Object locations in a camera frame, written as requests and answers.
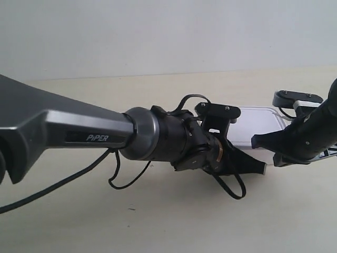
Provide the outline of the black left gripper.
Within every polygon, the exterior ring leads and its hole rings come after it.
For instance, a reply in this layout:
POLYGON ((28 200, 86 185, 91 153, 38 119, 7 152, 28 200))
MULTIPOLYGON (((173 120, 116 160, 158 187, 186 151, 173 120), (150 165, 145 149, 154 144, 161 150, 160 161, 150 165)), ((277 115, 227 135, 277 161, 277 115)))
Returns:
POLYGON ((192 145, 178 160, 175 171, 201 169, 212 176, 265 174, 266 163, 236 148, 219 133, 204 132, 199 144, 192 145))

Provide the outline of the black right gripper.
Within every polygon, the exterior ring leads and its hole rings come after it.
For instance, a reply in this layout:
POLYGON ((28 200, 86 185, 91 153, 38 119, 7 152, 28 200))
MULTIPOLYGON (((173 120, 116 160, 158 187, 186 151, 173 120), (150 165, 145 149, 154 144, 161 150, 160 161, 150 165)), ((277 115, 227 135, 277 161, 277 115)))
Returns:
POLYGON ((252 149, 274 152, 273 165, 309 164, 336 155, 336 117, 308 115, 285 129, 252 136, 252 149))

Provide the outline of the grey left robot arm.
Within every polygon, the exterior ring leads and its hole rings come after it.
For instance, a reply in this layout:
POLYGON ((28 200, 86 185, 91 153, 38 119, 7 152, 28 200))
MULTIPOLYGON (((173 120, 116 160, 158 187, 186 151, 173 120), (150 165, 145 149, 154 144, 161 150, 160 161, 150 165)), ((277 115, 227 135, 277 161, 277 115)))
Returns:
POLYGON ((265 174, 266 164, 228 139, 233 113, 210 101, 196 112, 160 106, 134 107, 124 113, 70 99, 1 76, 1 176, 12 183, 52 148, 107 148, 129 160, 169 162, 176 171, 208 174, 265 174))

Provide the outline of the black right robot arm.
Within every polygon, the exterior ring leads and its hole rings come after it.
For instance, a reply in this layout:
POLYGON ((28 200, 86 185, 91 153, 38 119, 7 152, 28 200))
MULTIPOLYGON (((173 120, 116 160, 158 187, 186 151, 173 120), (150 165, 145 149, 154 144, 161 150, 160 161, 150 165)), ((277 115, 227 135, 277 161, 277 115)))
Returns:
POLYGON ((336 81, 326 100, 311 93, 280 90, 274 93, 272 105, 293 109, 296 114, 283 130, 251 138, 252 148, 274 152, 274 166, 309 164, 336 144, 336 81))

